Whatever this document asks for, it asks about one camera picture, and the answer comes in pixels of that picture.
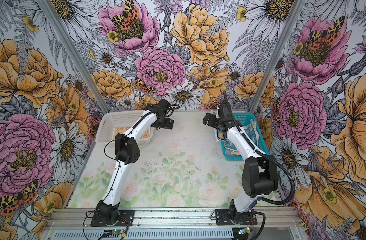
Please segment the teal plastic basket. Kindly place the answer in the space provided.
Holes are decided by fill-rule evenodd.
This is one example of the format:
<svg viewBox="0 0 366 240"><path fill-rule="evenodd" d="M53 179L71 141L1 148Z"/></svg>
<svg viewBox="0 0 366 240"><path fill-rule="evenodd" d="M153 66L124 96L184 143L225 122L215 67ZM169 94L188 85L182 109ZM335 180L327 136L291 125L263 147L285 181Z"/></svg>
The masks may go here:
<svg viewBox="0 0 366 240"><path fill-rule="evenodd" d="M257 120L254 115L248 113L233 113L237 121L239 121L248 137L256 144L260 150L268 155L268 149L265 144L264 138L257 125ZM227 161L242 161L241 155L238 153L234 144L226 139L220 141L222 153Z"/></svg>

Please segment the blue and cream towel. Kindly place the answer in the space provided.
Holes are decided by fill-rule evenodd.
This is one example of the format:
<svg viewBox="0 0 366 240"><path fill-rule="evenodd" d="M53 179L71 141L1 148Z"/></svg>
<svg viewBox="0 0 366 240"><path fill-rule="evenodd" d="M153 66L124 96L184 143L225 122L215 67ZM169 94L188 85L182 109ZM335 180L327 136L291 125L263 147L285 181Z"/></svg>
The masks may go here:
<svg viewBox="0 0 366 240"><path fill-rule="evenodd" d="M257 131L257 125L256 125L256 121L254 121L253 119L250 119L248 124L245 124L243 126L246 134L249 136L249 138L253 141L254 144L256 144L258 146L259 143L259 133ZM220 141L223 141L224 146L226 147L230 147L230 146L235 146L230 140L227 140L225 138L225 136L223 135L223 133L221 133L220 131L216 131L216 135L217 135L217 139Z"/></svg>

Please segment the white plastic basket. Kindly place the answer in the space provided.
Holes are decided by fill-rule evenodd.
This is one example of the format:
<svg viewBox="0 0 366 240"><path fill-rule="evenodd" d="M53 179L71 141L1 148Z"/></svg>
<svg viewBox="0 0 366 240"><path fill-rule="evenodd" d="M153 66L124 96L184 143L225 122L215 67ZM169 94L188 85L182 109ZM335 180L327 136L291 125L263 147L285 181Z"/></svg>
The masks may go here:
<svg viewBox="0 0 366 240"><path fill-rule="evenodd" d="M123 134L147 112L148 111L134 110L105 114L100 122L97 135L95 137L96 144L107 144L115 138L116 134ZM151 120L154 120L154 122L157 120L156 114L148 115L144 120L142 120L141 124L136 126L137 130L140 128L145 129L144 134L139 140L137 140L139 145L149 144L151 141L153 136Z"/></svg>

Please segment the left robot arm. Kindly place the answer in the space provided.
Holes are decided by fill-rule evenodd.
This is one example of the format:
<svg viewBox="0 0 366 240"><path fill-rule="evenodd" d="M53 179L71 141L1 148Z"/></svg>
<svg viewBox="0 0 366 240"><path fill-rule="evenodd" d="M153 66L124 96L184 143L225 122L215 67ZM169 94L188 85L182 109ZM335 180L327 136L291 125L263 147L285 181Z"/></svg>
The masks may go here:
<svg viewBox="0 0 366 240"><path fill-rule="evenodd" d="M179 108L179 105L171 104L165 99L161 99L156 105L148 104L142 115L126 132L117 134L109 142L115 144L115 157L112 158L116 162L115 169L104 196L94 210L92 226L113 226L118 222L121 216L119 206L122 189L133 164L141 156L138 145L141 136L150 127L171 130L174 125L171 115Z"/></svg>

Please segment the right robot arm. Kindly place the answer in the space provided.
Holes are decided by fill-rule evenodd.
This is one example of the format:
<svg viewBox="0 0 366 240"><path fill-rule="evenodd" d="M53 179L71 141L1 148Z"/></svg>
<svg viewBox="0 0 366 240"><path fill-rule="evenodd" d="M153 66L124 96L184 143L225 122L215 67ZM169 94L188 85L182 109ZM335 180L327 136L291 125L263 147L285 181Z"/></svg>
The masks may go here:
<svg viewBox="0 0 366 240"><path fill-rule="evenodd" d="M277 166L272 155L266 155L247 135L242 124L237 121L227 105L219 105L217 114L207 113L203 124L223 133L237 148L244 160L241 183L243 192L230 203L227 212L221 214L216 210L220 222L218 225L252 225L253 208L261 201L275 204L268 196L277 190Z"/></svg>

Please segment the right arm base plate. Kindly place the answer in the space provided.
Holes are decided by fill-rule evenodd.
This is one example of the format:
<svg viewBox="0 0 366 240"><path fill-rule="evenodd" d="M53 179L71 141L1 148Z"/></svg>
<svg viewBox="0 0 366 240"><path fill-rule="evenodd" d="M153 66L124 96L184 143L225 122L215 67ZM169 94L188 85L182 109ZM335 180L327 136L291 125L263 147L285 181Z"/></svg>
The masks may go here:
<svg viewBox="0 0 366 240"><path fill-rule="evenodd" d="M218 226L257 225L256 215L252 212L239 213L236 210L216 209L214 214Z"/></svg>

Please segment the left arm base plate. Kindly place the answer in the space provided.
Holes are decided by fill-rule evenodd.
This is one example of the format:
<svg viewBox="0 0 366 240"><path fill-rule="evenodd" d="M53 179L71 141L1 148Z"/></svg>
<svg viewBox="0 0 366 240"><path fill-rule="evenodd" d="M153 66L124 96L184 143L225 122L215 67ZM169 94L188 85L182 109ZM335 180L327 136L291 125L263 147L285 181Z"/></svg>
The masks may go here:
<svg viewBox="0 0 366 240"><path fill-rule="evenodd" d="M135 210L114 210L109 213L96 211L91 221L92 227L131 227Z"/></svg>

